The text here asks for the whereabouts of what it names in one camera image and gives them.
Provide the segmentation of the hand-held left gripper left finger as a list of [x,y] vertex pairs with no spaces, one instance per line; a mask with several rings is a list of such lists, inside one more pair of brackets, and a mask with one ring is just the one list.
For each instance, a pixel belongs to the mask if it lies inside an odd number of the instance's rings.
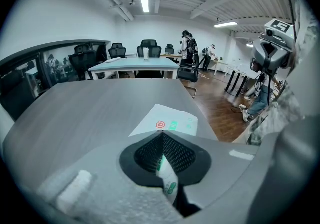
[[136,184],[120,165],[123,150],[147,136],[147,132],[121,141],[115,146],[99,146],[70,166],[56,171],[38,188],[37,194],[59,216],[57,224],[176,224],[183,216],[159,187]]

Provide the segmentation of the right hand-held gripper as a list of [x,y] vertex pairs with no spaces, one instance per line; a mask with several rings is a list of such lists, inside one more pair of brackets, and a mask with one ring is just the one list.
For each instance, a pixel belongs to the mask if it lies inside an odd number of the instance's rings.
[[273,19],[264,25],[265,31],[260,35],[261,39],[253,42],[251,51],[251,69],[267,69],[270,61],[268,60],[268,52],[266,45],[274,47],[271,54],[271,69],[277,70],[287,69],[292,59],[292,50],[295,45],[294,26]]

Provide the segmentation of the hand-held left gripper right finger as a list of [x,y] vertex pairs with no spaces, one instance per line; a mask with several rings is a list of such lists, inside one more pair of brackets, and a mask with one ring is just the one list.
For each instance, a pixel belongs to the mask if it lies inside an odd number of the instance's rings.
[[177,210],[202,210],[226,192],[255,158],[258,147],[164,132],[162,180]]

